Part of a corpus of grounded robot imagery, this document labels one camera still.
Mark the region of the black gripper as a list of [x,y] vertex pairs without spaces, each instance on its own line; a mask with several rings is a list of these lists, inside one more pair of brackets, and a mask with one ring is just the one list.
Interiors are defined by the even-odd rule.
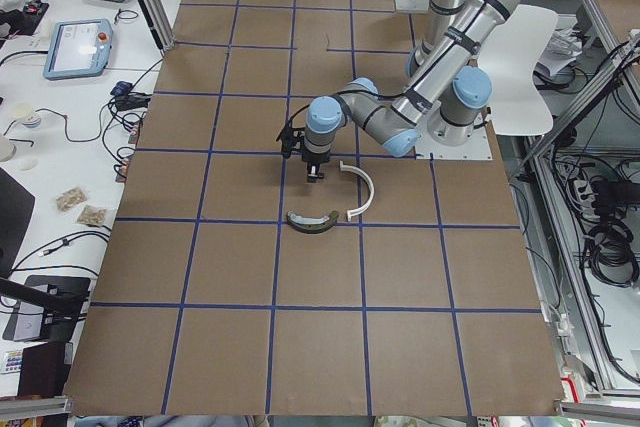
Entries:
[[323,180],[325,173],[321,170],[321,162],[307,162],[306,163],[306,181],[317,182]]

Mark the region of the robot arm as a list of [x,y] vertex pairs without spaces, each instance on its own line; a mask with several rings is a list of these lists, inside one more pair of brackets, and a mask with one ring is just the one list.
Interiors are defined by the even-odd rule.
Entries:
[[429,0],[428,29],[407,62],[408,84],[391,97],[361,77],[342,90],[315,98],[294,145],[307,165],[307,179],[323,178],[336,132],[354,122],[394,157],[406,155],[419,138],[417,126],[432,108],[453,129],[474,122],[491,93],[491,82],[470,66],[489,34],[505,23],[520,0]]

